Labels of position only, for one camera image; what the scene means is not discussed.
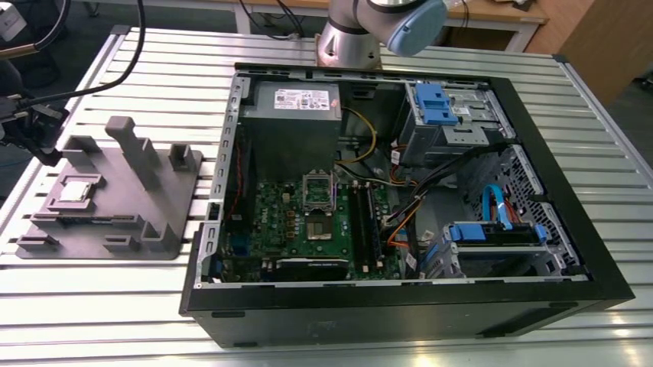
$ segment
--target wooden table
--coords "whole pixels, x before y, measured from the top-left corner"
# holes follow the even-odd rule
[[[132,0],[95,0],[115,4],[132,4]],[[527,12],[512,8],[511,3],[496,3],[492,0],[467,0],[468,2],[468,28],[492,29],[514,32],[506,51],[522,52],[530,42],[538,26],[549,20],[545,12],[537,5]],[[283,0],[296,15],[326,17],[330,0]],[[145,5],[172,8],[199,8],[209,10],[228,10],[235,14],[237,33],[251,34],[251,24],[237,0],[145,0]],[[275,13],[283,11],[275,0],[244,0],[249,13]],[[464,7],[458,6],[448,12],[444,25],[459,27],[464,18]]]

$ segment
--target slotted aluminum table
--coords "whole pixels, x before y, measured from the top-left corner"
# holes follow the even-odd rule
[[[109,36],[80,88],[113,80],[136,46],[136,30]],[[314,65],[314,42],[148,30],[127,82],[72,100],[70,134],[109,145],[104,124],[129,115],[155,147],[191,143],[204,153],[185,238],[205,213],[232,64]],[[394,70],[479,74],[512,80],[586,212],[631,284],[635,300],[583,313],[521,337],[346,346],[221,350],[179,316],[189,243],[173,261],[22,260],[16,238],[41,206],[56,168],[32,161],[0,211],[0,363],[115,362],[180,365],[650,365],[653,360],[653,182],[650,168],[573,69],[549,56],[431,48],[383,53]]]

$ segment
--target green motherboard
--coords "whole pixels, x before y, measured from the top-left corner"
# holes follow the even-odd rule
[[[374,197],[370,208],[378,218],[387,215],[387,189],[384,186],[366,188]],[[386,248],[375,237],[376,249],[383,246],[383,255],[374,266],[362,267],[360,249],[355,248],[356,235],[352,234],[350,219],[352,186],[348,183],[324,185],[315,182],[304,185],[302,181],[287,183],[259,182],[253,211],[252,231],[247,239],[233,237],[233,248],[247,247],[240,257],[227,261],[232,276],[227,281],[265,281],[261,267],[271,258],[324,258],[348,261],[346,280],[398,279],[400,277],[399,259],[395,249]],[[328,202],[334,197],[332,211],[307,213],[304,197],[310,201]]]

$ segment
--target table leg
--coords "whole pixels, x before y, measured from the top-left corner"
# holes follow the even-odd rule
[[[233,4],[233,15],[235,15],[235,28],[237,30],[237,33],[251,34],[252,28],[251,28],[251,24],[248,23],[248,16],[244,13],[243,7],[237,4]]]
[[[538,30],[539,24],[523,23],[519,25],[519,29],[512,35],[508,46],[506,47],[507,52],[523,52],[526,46],[529,45],[530,39],[533,38],[534,32]]]

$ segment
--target ram slot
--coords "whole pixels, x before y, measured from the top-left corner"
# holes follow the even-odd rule
[[[348,221],[351,223],[354,265],[362,272],[370,271],[371,234],[367,226],[368,211],[364,187],[348,188]]]
[[[371,253],[370,253],[370,261],[374,268],[383,267],[383,253],[380,250],[380,235],[378,232],[378,217],[376,217],[376,203],[374,202],[374,191],[370,186],[366,187],[367,191],[367,203],[368,203],[368,211],[370,216],[367,217],[367,223],[370,226],[371,232]]]

